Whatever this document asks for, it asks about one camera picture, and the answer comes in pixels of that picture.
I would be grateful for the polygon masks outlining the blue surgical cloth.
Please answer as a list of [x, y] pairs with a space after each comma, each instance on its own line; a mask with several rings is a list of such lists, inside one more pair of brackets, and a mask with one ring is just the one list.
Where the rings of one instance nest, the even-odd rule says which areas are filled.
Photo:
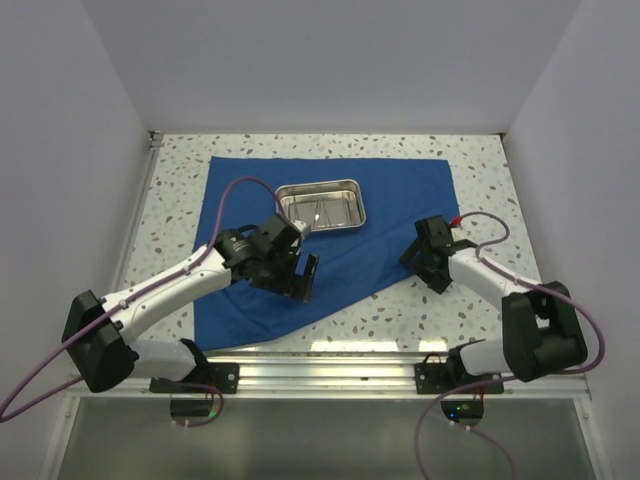
[[284, 185], [352, 179], [363, 194], [365, 224], [354, 230], [312, 233], [305, 255], [319, 258], [310, 302], [300, 302], [240, 282], [198, 299], [194, 336], [203, 350], [261, 343], [306, 327], [407, 278], [401, 254], [416, 237], [416, 221], [459, 213], [452, 171], [445, 160], [423, 159], [251, 159], [214, 157], [194, 245], [215, 230], [261, 225], [274, 212], [271, 195], [257, 184], [225, 188], [256, 177]]

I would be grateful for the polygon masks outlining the steel hemostat clamp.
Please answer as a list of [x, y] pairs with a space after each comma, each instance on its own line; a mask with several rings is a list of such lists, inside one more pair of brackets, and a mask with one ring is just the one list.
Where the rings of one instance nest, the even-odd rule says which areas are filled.
[[327, 199], [322, 199], [319, 202], [320, 212], [318, 216], [319, 225], [322, 229], [329, 228], [331, 225], [330, 202]]

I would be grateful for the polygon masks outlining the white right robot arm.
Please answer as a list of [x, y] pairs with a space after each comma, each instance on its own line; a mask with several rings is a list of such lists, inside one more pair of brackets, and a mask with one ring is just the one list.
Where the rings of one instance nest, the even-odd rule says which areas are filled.
[[453, 347], [445, 361], [425, 358], [417, 374], [464, 393], [503, 373], [530, 382], [582, 364], [588, 350], [568, 289], [536, 283], [484, 258], [478, 245], [454, 236], [458, 222], [441, 216], [416, 221], [416, 239], [400, 264], [438, 294], [459, 284], [480, 296], [501, 315], [501, 337]]

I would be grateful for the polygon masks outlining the stainless steel tray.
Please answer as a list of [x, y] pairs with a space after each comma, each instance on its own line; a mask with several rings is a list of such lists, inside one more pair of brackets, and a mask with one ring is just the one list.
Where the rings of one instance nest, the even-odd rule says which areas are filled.
[[360, 185], [353, 179], [283, 185], [276, 196], [285, 216], [303, 222], [311, 233], [357, 229], [367, 219]]

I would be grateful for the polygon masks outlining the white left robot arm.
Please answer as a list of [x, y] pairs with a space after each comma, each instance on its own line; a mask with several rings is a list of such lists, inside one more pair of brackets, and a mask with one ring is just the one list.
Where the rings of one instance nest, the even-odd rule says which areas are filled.
[[309, 255], [297, 273], [310, 226], [272, 215], [261, 226], [224, 230], [187, 259], [159, 275], [115, 293], [76, 296], [62, 341], [81, 379], [93, 393], [129, 378], [175, 383], [193, 393], [213, 383], [204, 352], [189, 339], [143, 339], [161, 320], [195, 300], [237, 282], [308, 302], [318, 264]]

